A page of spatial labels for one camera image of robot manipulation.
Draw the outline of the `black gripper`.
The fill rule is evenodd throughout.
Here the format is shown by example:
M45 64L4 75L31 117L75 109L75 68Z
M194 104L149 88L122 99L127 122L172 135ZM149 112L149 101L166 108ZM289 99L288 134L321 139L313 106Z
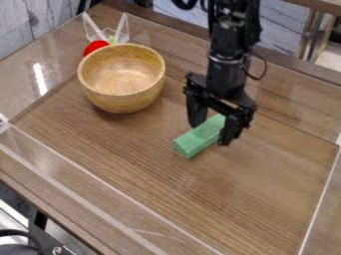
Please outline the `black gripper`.
M189 125L196 128L213 109L225 116L224 128L220 131L218 144L230 145L240 137L242 130L250 127L256 113L256 101L244 87L220 88L217 91L206 81L206 76L188 73L184 94L186 96L186 113Z

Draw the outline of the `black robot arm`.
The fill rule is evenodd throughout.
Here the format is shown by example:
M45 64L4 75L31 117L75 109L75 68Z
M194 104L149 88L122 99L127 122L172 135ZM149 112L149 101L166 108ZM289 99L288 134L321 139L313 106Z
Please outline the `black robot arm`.
M224 115L218 143L229 145L250 127L257 111L246 93L255 45L260 42L260 0L208 0L210 47L206 74L186 74L188 121L193 128L205 123L208 110Z

